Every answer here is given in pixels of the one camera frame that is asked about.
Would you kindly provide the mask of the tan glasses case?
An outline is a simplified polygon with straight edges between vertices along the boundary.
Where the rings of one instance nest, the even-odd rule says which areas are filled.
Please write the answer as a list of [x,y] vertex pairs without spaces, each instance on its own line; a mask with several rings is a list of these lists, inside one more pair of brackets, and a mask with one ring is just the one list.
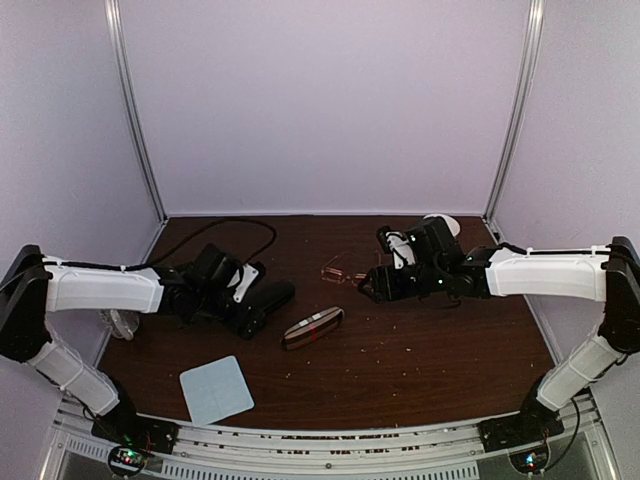
[[333,306],[300,320],[284,332],[282,349],[292,351],[317,341],[339,327],[344,316],[342,308]]

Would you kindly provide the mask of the black glasses case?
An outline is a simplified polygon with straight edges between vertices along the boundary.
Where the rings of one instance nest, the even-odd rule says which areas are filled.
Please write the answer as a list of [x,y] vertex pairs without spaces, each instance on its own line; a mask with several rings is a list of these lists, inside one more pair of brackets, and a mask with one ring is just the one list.
[[270,315],[295,297],[296,289],[289,281],[276,281],[264,286],[258,293],[258,308]]

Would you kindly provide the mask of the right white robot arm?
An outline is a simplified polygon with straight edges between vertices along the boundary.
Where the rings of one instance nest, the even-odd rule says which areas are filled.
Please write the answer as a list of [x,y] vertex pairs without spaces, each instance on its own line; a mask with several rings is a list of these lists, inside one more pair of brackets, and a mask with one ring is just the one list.
[[389,265],[371,268],[360,293],[377,304],[444,292],[489,299],[512,295],[570,297],[603,304],[603,320],[569,357],[546,373],[513,419],[519,440],[535,440],[573,397],[612,365],[639,351],[639,257],[631,241],[539,250],[503,242],[463,251],[459,223],[430,214],[404,232],[379,228]]

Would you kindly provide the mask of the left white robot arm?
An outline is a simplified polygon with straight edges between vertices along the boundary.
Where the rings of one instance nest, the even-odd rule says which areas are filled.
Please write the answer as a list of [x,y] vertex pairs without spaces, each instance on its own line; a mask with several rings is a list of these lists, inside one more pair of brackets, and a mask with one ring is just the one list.
[[243,263],[212,245],[180,268],[68,261],[25,245],[1,281],[1,355],[30,365],[79,400],[109,434],[133,444],[146,429],[132,400],[47,326],[47,314],[116,310],[188,322],[205,313],[231,321],[265,273],[261,263]]

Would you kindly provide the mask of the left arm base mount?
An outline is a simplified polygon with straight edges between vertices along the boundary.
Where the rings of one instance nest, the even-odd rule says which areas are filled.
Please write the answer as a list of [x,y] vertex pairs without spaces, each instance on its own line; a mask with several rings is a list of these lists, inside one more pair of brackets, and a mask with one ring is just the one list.
[[155,453],[173,452],[179,426],[175,422],[141,416],[124,387],[113,380],[117,405],[104,415],[84,407],[83,415],[92,421],[91,434],[115,443],[107,454],[107,467],[119,479],[140,474]]

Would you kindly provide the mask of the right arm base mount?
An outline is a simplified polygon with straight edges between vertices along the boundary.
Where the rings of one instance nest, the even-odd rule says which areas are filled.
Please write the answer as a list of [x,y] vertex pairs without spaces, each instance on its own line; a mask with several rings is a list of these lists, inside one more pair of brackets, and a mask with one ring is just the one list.
[[509,455],[513,469],[529,477],[542,476],[564,460],[576,441],[581,424],[579,406],[571,398],[570,403],[576,414],[574,430],[564,450],[553,456],[549,439],[563,433],[565,429],[559,411],[550,410],[537,400],[541,383],[542,377],[539,377],[526,394],[517,413],[489,418],[477,426],[486,453],[536,443],[536,447],[520,449]]

